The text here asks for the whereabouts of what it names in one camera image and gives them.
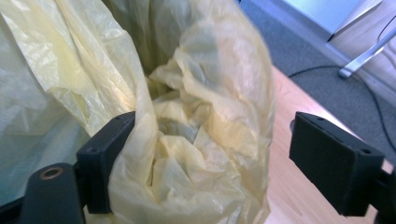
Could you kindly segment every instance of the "translucent plastic sheet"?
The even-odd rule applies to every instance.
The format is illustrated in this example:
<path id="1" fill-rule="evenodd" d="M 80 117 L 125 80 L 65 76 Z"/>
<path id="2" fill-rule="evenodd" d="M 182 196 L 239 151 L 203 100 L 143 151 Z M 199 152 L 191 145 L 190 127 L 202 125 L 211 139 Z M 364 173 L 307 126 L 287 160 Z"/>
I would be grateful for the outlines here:
<path id="1" fill-rule="evenodd" d="M 89 136 L 35 80 L 0 16 L 0 204 L 23 196 L 29 176 L 76 160 Z"/>
<path id="2" fill-rule="evenodd" d="M 275 97 L 260 35 L 233 0 L 106 5 L 120 25 L 101 1 L 0 3 L 40 85 L 89 134 L 136 111 L 114 214 L 88 220 L 263 223 Z"/>

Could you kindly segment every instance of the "yellow plastic bag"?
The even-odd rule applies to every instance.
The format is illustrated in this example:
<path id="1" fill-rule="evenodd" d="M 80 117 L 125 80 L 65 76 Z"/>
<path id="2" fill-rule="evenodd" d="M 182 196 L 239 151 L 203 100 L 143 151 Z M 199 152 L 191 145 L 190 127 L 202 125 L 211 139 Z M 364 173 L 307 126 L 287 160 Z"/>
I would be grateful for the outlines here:
<path id="1" fill-rule="evenodd" d="M 0 205 L 23 196 L 36 170 L 74 163 L 84 129 L 35 80 L 0 15 Z"/>
<path id="2" fill-rule="evenodd" d="M 5 0 L 43 89 L 96 133 L 136 111 L 105 223 L 263 223 L 274 90 L 233 0 Z"/>

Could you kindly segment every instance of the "gray carpet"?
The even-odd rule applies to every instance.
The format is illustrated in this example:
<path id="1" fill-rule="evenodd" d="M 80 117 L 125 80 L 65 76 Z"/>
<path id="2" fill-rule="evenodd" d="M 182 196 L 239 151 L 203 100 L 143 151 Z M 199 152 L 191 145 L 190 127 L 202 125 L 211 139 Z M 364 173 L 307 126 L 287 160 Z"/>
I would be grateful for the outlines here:
<path id="1" fill-rule="evenodd" d="M 289 76 L 306 68 L 335 64 L 250 1 L 242 1 L 240 7 L 261 32 L 274 66 L 284 74 Z M 356 78 L 343 80 L 337 72 L 336 68 L 319 69 L 300 74 L 292 80 L 396 165 L 396 153 L 384 135 L 370 92 Z M 380 98 L 378 102 L 389 137 L 396 145 L 396 108 Z"/>

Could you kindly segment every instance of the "screw hole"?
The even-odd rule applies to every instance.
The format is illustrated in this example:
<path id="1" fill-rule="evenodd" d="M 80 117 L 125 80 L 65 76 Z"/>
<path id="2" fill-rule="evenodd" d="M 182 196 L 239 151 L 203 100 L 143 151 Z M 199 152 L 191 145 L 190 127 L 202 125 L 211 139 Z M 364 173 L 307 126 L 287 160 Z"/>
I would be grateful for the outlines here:
<path id="1" fill-rule="evenodd" d="M 96 149 L 96 148 L 94 148 L 94 147 L 89 147 L 89 148 L 87 148 L 87 152 L 90 152 L 90 153 L 95 153 L 95 152 L 97 152 L 98 151 L 98 149 Z"/>
<path id="2" fill-rule="evenodd" d="M 64 169 L 62 167 L 51 167 L 40 174 L 40 178 L 43 180 L 48 180 L 55 178 L 56 176 L 60 175 L 61 173 L 64 172 Z"/>
<path id="3" fill-rule="evenodd" d="M 366 149 L 366 148 L 362 149 L 361 151 L 363 153 L 365 153 L 365 154 L 371 154 L 371 151 L 369 149 Z"/>

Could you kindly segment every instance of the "crumpled plastic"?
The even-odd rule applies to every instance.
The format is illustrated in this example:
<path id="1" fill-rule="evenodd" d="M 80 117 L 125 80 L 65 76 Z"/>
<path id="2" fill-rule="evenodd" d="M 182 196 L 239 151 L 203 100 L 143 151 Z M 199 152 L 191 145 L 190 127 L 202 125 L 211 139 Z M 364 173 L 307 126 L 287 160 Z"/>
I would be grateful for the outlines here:
<path id="1" fill-rule="evenodd" d="M 23 196 L 27 179 L 76 161 L 88 139 L 80 124 L 35 80 L 0 15 L 0 205 Z"/>
<path id="2" fill-rule="evenodd" d="M 275 97 L 260 35 L 233 0 L 105 4 L 0 2 L 43 90 L 89 135 L 136 112 L 113 214 L 89 222 L 263 223 Z"/>

